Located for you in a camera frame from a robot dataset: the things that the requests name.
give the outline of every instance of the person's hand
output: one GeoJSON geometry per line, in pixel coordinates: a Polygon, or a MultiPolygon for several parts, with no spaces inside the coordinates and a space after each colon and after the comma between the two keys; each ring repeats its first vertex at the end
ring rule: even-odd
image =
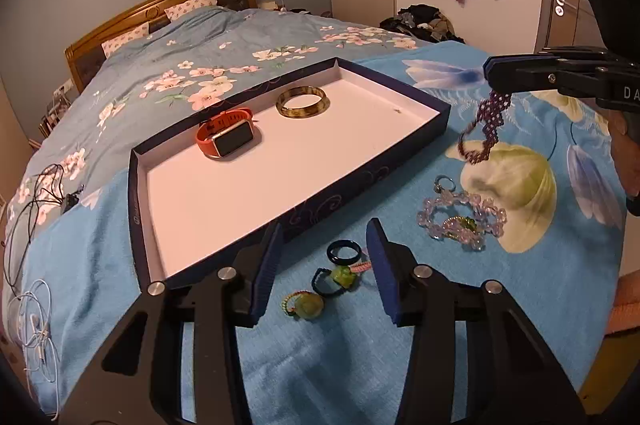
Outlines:
{"type": "Polygon", "coordinates": [[[626,195],[635,198],[640,192],[640,145],[626,135],[622,113],[606,113],[611,135],[611,157],[626,195]]]}

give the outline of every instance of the screw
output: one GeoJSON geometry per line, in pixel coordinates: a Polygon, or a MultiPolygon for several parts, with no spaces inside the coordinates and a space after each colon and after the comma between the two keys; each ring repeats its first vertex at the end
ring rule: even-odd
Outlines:
{"type": "Polygon", "coordinates": [[[433,270],[426,264],[419,264],[414,268],[414,275],[418,279],[428,279],[433,275],[433,270]]]}
{"type": "Polygon", "coordinates": [[[164,292],[164,283],[160,281],[152,282],[146,289],[146,292],[155,297],[164,292]]]}
{"type": "Polygon", "coordinates": [[[489,293],[493,293],[497,295],[502,291],[502,284],[500,284],[497,280],[490,280],[484,285],[484,289],[489,293]]]}
{"type": "Polygon", "coordinates": [[[236,276],[236,269],[232,266],[225,266],[218,270],[218,278],[222,280],[230,280],[236,276]]]}

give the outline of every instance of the wooden headboard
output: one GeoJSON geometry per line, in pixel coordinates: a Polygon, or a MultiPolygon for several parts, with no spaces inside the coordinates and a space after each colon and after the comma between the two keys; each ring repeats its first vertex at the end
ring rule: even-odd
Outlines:
{"type": "MultiPolygon", "coordinates": [[[[65,56],[78,91],[82,92],[84,90],[106,60],[101,46],[103,42],[133,30],[146,21],[149,21],[149,33],[160,30],[160,28],[169,24],[169,19],[164,13],[164,9],[185,1],[188,0],[148,0],[141,2],[129,8],[126,12],[122,12],[120,15],[108,20],[69,46],[65,50],[65,56]]],[[[256,8],[255,0],[218,0],[218,5],[232,10],[256,8]]]]}

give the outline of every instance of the orange watch strap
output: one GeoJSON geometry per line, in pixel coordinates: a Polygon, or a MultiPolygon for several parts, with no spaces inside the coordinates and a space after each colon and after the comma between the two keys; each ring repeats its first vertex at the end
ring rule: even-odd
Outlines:
{"type": "Polygon", "coordinates": [[[211,140],[208,140],[208,137],[218,134],[223,129],[230,128],[241,120],[249,120],[251,123],[253,116],[254,113],[249,108],[237,108],[218,113],[200,126],[196,133],[196,144],[204,154],[219,157],[216,146],[211,140]]]}

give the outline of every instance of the smartwatch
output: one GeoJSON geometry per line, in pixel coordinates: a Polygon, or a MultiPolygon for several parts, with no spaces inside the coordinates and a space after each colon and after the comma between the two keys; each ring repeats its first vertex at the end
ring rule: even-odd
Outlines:
{"type": "Polygon", "coordinates": [[[224,111],[204,122],[196,144],[211,158],[222,158],[254,139],[254,113],[249,108],[224,111]]]}

